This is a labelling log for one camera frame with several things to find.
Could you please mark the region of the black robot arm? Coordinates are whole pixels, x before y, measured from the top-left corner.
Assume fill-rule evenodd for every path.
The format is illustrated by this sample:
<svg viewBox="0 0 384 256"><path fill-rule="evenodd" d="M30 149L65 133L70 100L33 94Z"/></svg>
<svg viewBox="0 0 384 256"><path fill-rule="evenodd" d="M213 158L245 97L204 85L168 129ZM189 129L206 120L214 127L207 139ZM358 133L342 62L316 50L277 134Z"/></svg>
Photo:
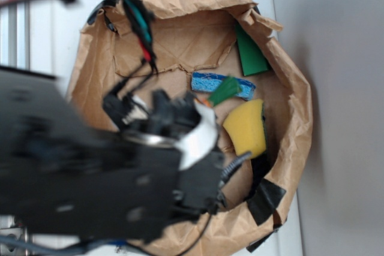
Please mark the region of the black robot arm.
<svg viewBox="0 0 384 256"><path fill-rule="evenodd" d="M197 221L215 210L224 155L211 143L183 157L86 126L52 76L1 68L1 214L33 234L149 243Z"/></svg>

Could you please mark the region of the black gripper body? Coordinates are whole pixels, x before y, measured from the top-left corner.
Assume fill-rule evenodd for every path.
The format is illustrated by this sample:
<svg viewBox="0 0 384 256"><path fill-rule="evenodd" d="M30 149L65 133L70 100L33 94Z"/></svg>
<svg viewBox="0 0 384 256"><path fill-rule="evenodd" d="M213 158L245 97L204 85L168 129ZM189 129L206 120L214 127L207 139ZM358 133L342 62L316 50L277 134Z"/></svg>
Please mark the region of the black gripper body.
<svg viewBox="0 0 384 256"><path fill-rule="evenodd" d="M145 188L155 189L149 196L159 197L167 215L217 211L224 155L213 109L190 92L171 99L162 89L153 91L147 108L132 93L119 98L113 88L103 98L103 110L129 146Z"/></svg>

